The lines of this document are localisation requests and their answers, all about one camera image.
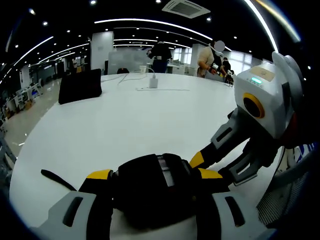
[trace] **person in black clothing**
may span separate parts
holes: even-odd
[[[150,59],[154,57],[152,64],[154,72],[164,74],[167,70],[168,59],[172,57],[169,48],[159,41],[147,54]]]
[[[228,61],[228,58],[226,58],[226,57],[223,58],[221,71],[222,71],[222,69],[225,71],[226,74],[228,73],[228,70],[231,70],[231,65]]]

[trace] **round white table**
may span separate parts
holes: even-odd
[[[149,86],[152,73],[102,76],[102,95],[59,105],[56,103],[32,130],[14,166],[10,200],[28,227],[38,227],[48,210],[69,190],[43,175],[49,170],[78,189],[86,176],[148,154],[172,153],[190,161],[209,142],[235,109],[234,88],[186,75],[157,73],[158,89]],[[242,153],[244,143],[221,162],[218,170]],[[230,189],[256,206],[274,176],[273,164],[258,176]],[[152,232],[138,232],[114,210],[111,239],[196,239],[195,218]]]

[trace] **black laptop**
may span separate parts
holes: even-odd
[[[79,72],[62,78],[59,103],[66,104],[96,98],[101,93],[101,69]]]

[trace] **yellow ring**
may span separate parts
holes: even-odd
[[[253,96],[251,93],[245,92],[243,94],[243,99],[250,99],[252,100],[255,105],[257,106],[257,108],[259,109],[260,112],[260,116],[256,117],[257,119],[262,119],[265,116],[265,110],[264,107],[262,106],[261,102],[258,100],[258,98],[256,98],[255,96]]]

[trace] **green indicator light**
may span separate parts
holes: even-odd
[[[255,81],[257,84],[261,84],[262,81],[256,77],[251,78],[252,81]]]

